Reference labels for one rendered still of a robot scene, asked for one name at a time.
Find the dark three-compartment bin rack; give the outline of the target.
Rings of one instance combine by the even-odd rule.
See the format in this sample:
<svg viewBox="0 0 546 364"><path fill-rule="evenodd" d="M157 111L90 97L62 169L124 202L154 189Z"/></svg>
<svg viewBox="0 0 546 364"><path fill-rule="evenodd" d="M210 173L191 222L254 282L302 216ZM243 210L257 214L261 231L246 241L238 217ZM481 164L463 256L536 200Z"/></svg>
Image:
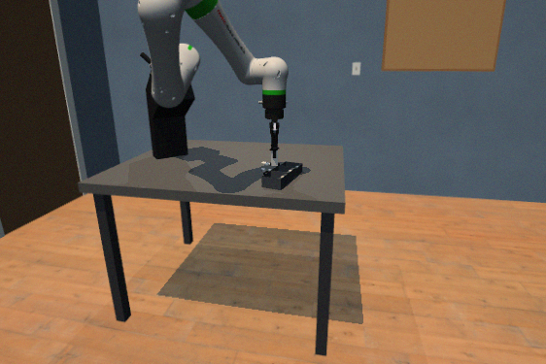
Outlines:
<svg viewBox="0 0 546 364"><path fill-rule="evenodd" d="M261 187L282 190L302 173L302 163L284 162L261 176Z"/></svg>

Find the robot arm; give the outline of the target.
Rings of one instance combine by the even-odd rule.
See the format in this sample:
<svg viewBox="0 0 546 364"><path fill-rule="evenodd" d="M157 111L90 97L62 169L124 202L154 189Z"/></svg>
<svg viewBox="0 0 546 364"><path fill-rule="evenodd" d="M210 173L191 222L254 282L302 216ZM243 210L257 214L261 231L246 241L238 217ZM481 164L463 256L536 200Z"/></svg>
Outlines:
<svg viewBox="0 0 546 364"><path fill-rule="evenodd" d="M219 48L241 83L262 84L262 101L258 103L264 109L279 111L286 107L288 65L279 57L254 58L219 0L139 0L138 14L144 22L151 58L143 52L140 56L152 68L152 97L159 106L174 108L181 104L200 65L198 51L180 44L184 11Z"/></svg>

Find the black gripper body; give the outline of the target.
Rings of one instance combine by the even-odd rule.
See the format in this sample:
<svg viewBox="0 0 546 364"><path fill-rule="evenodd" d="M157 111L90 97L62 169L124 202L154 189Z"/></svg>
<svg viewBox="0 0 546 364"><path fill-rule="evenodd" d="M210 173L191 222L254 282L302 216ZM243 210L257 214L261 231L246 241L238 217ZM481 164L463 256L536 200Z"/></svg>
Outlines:
<svg viewBox="0 0 546 364"><path fill-rule="evenodd" d="M276 123L276 128L278 127L277 119L284 118L284 110L279 111L270 111L265 110L265 118L271 119L271 128L274 128L273 123Z"/></svg>

